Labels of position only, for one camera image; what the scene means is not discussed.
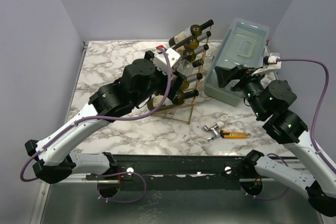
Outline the clear glass bottle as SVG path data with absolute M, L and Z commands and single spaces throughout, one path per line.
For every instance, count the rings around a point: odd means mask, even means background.
M 180 62 L 180 65 L 177 68 L 177 72 L 184 75 L 184 76 L 190 76 L 194 69 L 201 67 L 204 64 L 203 59 L 198 59 L 193 62 L 189 62 L 188 60 L 182 60 Z

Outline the dark wine bottle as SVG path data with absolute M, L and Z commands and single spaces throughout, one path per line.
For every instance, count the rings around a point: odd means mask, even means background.
M 172 100 L 167 98 L 165 102 L 161 105 L 160 109 L 182 105 L 187 99 L 192 99 L 194 97 L 197 97 L 198 95 L 199 95 L 199 91 L 197 89 L 194 89 L 188 92 L 178 91 Z M 150 111 L 152 111 L 159 105 L 162 98 L 163 98 L 163 95 L 156 95 L 155 97 L 151 98 L 146 105 L 147 108 Z
M 199 80 L 202 80 L 203 74 L 202 73 L 197 73 L 196 75 L 192 75 L 187 77 L 181 84 L 179 90 L 185 91 L 189 88 L 190 84 Z

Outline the wine bottle brown label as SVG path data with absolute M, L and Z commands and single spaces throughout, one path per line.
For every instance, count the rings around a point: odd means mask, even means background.
M 196 49 L 201 41 L 208 39 L 211 35 L 212 35 L 211 31 L 206 31 L 205 33 L 199 36 L 189 36 L 186 39 L 174 45 L 170 45 L 170 47 L 176 51 L 183 51 L 187 48 Z

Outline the wine bottle white label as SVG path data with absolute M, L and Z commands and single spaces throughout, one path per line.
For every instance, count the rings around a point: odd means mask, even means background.
M 202 34 L 203 30 L 206 28 L 211 27 L 214 24 L 214 21 L 212 19 L 208 20 L 207 22 L 198 25 L 194 24 L 190 27 L 184 29 L 182 32 L 178 33 L 177 35 L 173 36 L 169 40 L 169 46 L 172 47 L 176 45 L 178 42 L 181 42 L 182 40 L 190 37 L 190 36 L 199 36 Z

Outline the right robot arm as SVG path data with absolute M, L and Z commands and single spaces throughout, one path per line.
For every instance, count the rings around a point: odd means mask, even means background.
M 263 87 L 263 76 L 242 65 L 232 69 L 216 66 L 214 70 L 220 88 L 238 80 L 231 90 L 243 92 L 256 119 L 264 122 L 266 133 L 291 151 L 308 173 L 279 164 L 256 150 L 243 158 L 237 171 L 249 178 L 258 174 L 274 179 L 300 193 L 319 213 L 335 217 L 335 162 L 313 140 L 304 121 L 289 110 L 297 96 L 288 82 L 275 80 Z

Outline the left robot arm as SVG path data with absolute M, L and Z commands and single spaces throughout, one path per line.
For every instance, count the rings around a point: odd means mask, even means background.
M 130 121 L 128 116 L 155 93 L 167 98 L 172 72 L 181 55 L 169 48 L 161 53 L 147 51 L 145 57 L 126 65 L 122 76 L 101 86 L 88 103 L 66 124 L 43 140 L 29 140 L 25 149 L 35 179 L 58 183 L 72 174 L 94 174 L 104 179 L 116 175 L 117 164 L 109 153 L 83 154 L 74 149 L 96 131 L 115 121 Z

